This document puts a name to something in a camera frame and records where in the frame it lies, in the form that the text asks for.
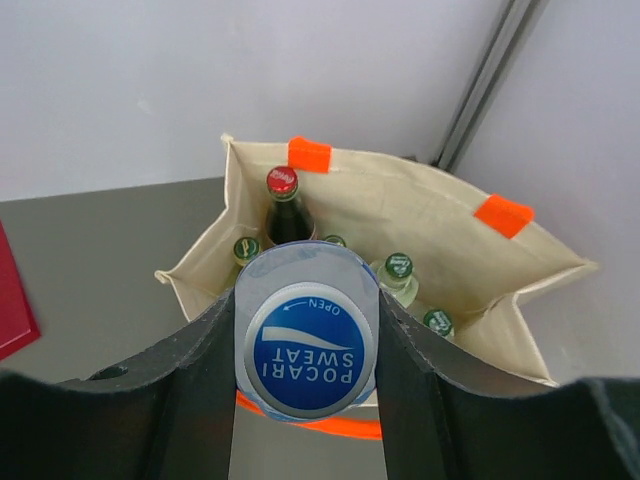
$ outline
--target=beige tote bag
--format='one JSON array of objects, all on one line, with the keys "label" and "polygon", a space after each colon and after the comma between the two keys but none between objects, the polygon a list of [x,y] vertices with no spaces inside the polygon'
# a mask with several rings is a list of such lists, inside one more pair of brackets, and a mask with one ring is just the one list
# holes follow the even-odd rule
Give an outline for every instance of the beige tote bag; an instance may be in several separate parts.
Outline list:
[{"label": "beige tote bag", "polygon": [[223,144],[226,209],[175,268],[156,272],[173,287],[187,321],[229,285],[234,242],[263,231],[267,172],[288,163],[299,173],[319,238],[340,235],[367,262],[406,252],[420,282],[418,298],[452,314],[459,347],[507,372],[553,384],[519,305],[596,266],[531,222],[530,209],[391,155],[301,138],[246,143],[225,135]]}]

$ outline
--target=pocari sweat bottle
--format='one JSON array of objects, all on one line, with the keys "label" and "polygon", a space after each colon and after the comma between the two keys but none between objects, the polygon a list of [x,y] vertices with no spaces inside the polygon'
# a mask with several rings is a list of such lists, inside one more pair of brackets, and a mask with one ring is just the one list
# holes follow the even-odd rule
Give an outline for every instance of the pocari sweat bottle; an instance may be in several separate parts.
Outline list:
[{"label": "pocari sweat bottle", "polygon": [[317,420],[364,402],[378,354],[375,275],[320,241],[262,253],[235,290],[238,388],[271,418]]}]

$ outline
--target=brown glass bottle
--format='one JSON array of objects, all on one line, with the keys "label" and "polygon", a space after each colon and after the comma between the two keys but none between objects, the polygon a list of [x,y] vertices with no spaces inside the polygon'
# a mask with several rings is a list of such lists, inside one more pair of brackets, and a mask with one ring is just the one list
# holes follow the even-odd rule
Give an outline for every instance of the brown glass bottle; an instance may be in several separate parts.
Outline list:
[{"label": "brown glass bottle", "polygon": [[267,213],[267,240],[274,245],[315,238],[315,224],[298,195],[293,168],[276,167],[267,174],[271,205]]}]

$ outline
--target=table surface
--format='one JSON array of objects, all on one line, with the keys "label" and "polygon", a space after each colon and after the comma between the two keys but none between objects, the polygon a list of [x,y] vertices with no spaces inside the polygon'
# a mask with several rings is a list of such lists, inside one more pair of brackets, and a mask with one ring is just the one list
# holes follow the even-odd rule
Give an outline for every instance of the table surface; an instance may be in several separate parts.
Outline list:
[{"label": "table surface", "polygon": [[[172,290],[153,273],[173,267],[218,216],[223,187],[216,178],[0,203],[42,330],[42,338],[0,367],[49,382],[86,378],[184,326]],[[386,478],[382,444],[310,432],[238,408],[229,478],[301,475]]]}]

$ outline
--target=orange tab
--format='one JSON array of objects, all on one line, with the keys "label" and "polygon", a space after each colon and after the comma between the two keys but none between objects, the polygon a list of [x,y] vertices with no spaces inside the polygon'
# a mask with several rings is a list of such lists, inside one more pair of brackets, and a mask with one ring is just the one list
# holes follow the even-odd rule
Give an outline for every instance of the orange tab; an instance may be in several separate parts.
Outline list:
[{"label": "orange tab", "polygon": [[535,211],[494,193],[474,216],[505,237],[513,238],[533,221]]},{"label": "orange tab", "polygon": [[289,141],[289,166],[297,170],[329,173],[331,145],[314,143],[302,137]]}]

